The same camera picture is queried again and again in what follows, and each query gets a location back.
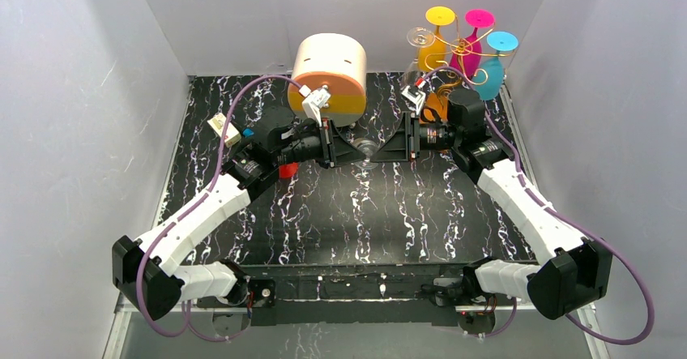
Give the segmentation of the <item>clear wine glass front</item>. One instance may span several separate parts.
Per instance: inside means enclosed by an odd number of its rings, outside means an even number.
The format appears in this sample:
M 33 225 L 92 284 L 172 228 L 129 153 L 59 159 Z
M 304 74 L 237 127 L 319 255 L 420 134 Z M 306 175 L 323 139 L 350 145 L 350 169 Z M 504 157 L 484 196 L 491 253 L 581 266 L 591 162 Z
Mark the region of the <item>clear wine glass front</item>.
M 371 157 L 378 150 L 378 145 L 370 139 L 357 138 L 352 142 L 352 145 L 360 152 L 365 154 L 363 160 L 357 161 L 355 166 L 363 170 L 371 170 L 378 166 L 378 163 L 372 162 Z

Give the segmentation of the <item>red wine glass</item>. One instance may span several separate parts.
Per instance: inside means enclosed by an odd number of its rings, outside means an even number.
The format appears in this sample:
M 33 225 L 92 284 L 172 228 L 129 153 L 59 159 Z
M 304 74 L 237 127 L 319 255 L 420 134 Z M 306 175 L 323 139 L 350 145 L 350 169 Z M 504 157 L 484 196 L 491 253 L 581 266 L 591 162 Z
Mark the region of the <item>red wine glass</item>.
M 281 179 L 292 178 L 298 170 L 298 163 L 290 163 L 279 167 L 279 177 Z

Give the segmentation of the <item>blue wine glass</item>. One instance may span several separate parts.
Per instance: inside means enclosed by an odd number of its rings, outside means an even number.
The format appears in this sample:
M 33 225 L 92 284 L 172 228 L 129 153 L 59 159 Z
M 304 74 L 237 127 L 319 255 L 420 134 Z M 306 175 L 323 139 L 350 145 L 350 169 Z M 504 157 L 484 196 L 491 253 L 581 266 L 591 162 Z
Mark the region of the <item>blue wine glass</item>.
M 493 52 L 484 57 L 472 78 L 474 89 L 483 101 L 493 100 L 499 94 L 506 75 L 501 60 L 510 56 L 519 46 L 515 35 L 503 31 L 489 33 L 486 42 Z

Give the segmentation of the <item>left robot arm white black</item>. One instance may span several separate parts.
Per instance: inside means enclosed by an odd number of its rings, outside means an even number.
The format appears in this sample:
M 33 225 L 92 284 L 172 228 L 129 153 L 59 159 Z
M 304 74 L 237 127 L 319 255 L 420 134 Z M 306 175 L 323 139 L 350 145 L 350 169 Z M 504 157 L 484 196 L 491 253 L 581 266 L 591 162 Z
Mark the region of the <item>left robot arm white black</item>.
M 114 286 L 151 321 L 182 301 L 234 297 L 245 274 L 233 262 L 186 266 L 186 256 L 220 224 L 247 208 L 279 180 L 282 165 L 315 161 L 325 169 L 365 160 L 330 119 L 298 121 L 270 107 L 221 155 L 218 176 L 166 221 L 112 247 Z

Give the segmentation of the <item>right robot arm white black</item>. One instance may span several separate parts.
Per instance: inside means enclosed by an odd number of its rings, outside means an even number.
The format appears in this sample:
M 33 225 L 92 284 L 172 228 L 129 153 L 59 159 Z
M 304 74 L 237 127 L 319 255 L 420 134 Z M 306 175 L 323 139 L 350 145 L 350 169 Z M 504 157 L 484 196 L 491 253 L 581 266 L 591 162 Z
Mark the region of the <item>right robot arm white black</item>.
M 403 113 L 394 134 L 373 154 L 377 163 L 404 162 L 423 151 L 448 151 L 455 164 L 497 203 L 533 249 L 536 264 L 486 257 L 463 267 L 461 280 L 434 289 L 444 301 L 494 294 L 529 301 L 555 320 L 603 298 L 608 291 L 612 253 L 607 246 L 553 215 L 550 202 L 535 191 L 518 167 L 516 150 L 498 134 L 479 94 L 454 90 L 446 117 L 423 113 L 425 93 L 407 85 L 402 94 L 415 108 Z

